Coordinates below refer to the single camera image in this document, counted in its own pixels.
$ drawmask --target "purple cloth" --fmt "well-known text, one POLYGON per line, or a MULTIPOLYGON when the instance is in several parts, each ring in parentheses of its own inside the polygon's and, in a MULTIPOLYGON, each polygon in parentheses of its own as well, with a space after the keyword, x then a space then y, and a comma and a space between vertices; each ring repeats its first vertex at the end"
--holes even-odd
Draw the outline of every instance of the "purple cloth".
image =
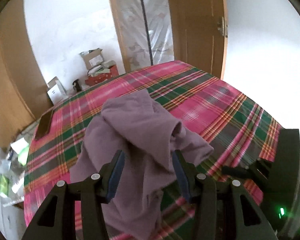
POLYGON ((161 222, 161 189, 176 179, 171 152, 180 149, 187 162, 199 165, 213 148, 140 90, 104 103, 87 127, 71 182, 98 172, 119 149, 125 166, 115 197, 102 205, 105 222, 148 239, 161 222))

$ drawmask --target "plastic sheet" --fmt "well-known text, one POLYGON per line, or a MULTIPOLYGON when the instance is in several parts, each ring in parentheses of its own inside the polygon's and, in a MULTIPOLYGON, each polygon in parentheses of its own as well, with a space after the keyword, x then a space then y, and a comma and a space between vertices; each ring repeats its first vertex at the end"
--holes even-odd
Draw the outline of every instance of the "plastic sheet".
MULTIPOLYGON (((119 24, 131 70, 150 66, 141 0, 116 0, 119 24)), ((153 63, 174 60, 168 0, 144 0, 153 63)))

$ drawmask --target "silver screw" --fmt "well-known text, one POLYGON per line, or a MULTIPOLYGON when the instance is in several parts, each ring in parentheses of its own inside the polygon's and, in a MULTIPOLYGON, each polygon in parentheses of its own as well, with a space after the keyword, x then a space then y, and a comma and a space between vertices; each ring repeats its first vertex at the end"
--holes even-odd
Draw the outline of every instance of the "silver screw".
POLYGON ((197 178, 198 179, 205 179, 207 176, 205 175, 205 174, 203 174, 203 173, 199 173, 199 174, 197 174, 197 178))
POLYGON ((92 174, 91 175, 91 179, 93 179, 93 180, 96 180, 96 179, 100 179, 100 174, 98 174, 98 173, 95 173, 95 174, 92 174))
POLYGON ((240 183, 240 181, 235 179, 235 180, 232 181, 232 185, 235 186, 235 187, 239 187, 241 185, 241 183, 240 183))
POLYGON ((64 186, 64 184, 65 184, 65 181, 64 181, 64 180, 59 180, 59 181, 57 182, 57 186, 58 186, 58 187, 62 187, 62 186, 64 186))

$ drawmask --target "garment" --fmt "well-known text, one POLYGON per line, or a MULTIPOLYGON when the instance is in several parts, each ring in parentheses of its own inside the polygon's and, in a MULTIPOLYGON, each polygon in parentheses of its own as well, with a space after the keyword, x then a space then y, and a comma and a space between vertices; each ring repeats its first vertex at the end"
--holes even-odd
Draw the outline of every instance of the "garment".
POLYGON ((200 164, 213 148, 185 128, 147 90, 108 99, 87 127, 71 182, 86 179, 123 150, 125 166, 115 197, 102 205, 105 222, 137 239, 148 239, 160 223, 161 188, 175 179, 171 152, 200 164))

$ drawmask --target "brown cabinet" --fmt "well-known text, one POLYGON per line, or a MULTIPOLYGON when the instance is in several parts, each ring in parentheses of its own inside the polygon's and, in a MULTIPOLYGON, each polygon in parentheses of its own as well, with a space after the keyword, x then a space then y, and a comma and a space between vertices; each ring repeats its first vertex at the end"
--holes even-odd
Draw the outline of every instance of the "brown cabinet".
POLYGON ((0 147, 52 107, 34 58, 23 0, 10 0, 0 14, 0 147))

